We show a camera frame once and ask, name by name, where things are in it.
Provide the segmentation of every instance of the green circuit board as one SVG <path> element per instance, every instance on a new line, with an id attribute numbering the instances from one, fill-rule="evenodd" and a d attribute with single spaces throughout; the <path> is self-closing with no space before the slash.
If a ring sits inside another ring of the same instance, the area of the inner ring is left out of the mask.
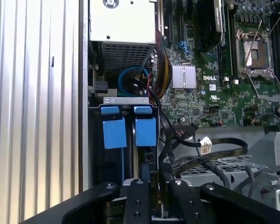
<path id="1" fill-rule="evenodd" d="M 170 121 L 176 127 L 183 127 L 194 122 L 200 115 L 209 114 L 222 121 L 224 126 L 248 126 L 251 125 L 248 121 L 256 116 L 273 112 L 274 108 L 280 105 L 280 99 L 274 101 L 259 99 L 251 83 L 240 78 L 240 73 L 234 72 L 232 69 L 232 66 L 235 65 L 232 64 L 230 46 L 236 43 L 233 42 L 230 35 L 235 35 L 239 29 L 245 33 L 256 32 L 259 24 L 247 24 L 234 20 L 233 25 L 230 26 L 228 18 L 225 18 L 225 34 L 221 42 L 224 45 L 224 50 L 220 53 L 221 57 L 224 57 L 226 66 L 219 71 L 218 48 L 216 47 L 208 53 L 201 53 L 197 49 L 198 35 L 195 17 L 194 11 L 193 19 L 185 20 L 184 23 L 184 39 L 189 53 L 178 49 L 177 42 L 167 48 L 168 57 L 172 64 L 191 63 L 196 67 L 197 80 L 196 88 L 177 90 L 170 87 L 161 99 L 163 110 Z M 263 23 L 259 32 L 266 32 L 269 29 L 269 23 Z M 222 76 L 238 77 L 240 83 L 237 85 L 225 84 L 220 81 L 219 73 L 221 73 L 221 78 Z M 203 76 L 215 77 L 215 80 L 204 80 Z M 272 80 L 256 80 L 253 83 L 259 94 L 268 96 L 280 94 L 280 89 Z M 264 122 L 274 124 L 273 120 L 264 120 Z M 254 125 L 263 124 L 263 122 L 257 122 Z M 200 127 L 217 126 L 217 121 L 206 117 L 201 119 L 199 125 Z"/>

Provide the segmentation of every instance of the heatsink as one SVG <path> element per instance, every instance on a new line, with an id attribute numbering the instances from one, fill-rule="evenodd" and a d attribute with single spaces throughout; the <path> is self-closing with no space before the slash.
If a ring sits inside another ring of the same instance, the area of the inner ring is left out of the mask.
<path id="1" fill-rule="evenodd" d="M 90 1 L 90 41 L 98 45 L 105 77 L 131 66 L 144 67 L 155 46 L 155 5 L 149 0 Z M 141 69 L 132 70 L 137 75 Z"/>
<path id="2" fill-rule="evenodd" d="M 192 64 L 172 65 L 172 88 L 194 89 L 197 87 L 196 67 Z"/>

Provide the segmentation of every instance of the cable connector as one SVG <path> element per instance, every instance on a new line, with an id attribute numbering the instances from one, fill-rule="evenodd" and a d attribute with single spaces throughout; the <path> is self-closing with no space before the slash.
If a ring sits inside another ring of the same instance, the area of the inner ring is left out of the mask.
<path id="1" fill-rule="evenodd" d="M 209 137 L 204 137 L 200 141 L 201 147 L 200 147 L 200 155 L 205 155 L 208 153 L 211 153 L 211 146 L 213 145 Z"/>

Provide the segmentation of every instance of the capacitor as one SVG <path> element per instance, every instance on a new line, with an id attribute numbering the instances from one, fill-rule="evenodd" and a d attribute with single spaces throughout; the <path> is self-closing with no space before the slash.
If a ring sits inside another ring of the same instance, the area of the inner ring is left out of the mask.
<path id="1" fill-rule="evenodd" d="M 200 95 L 201 97 L 204 97 L 205 94 L 206 94 L 206 91 L 205 91 L 205 90 L 200 90 L 199 95 Z"/>

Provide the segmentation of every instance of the ribbed metal panel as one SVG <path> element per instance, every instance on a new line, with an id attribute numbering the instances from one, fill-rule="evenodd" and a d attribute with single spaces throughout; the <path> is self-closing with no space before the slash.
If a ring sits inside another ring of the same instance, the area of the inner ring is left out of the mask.
<path id="1" fill-rule="evenodd" d="M 0 0 L 0 224 L 78 192 L 78 0 Z"/>

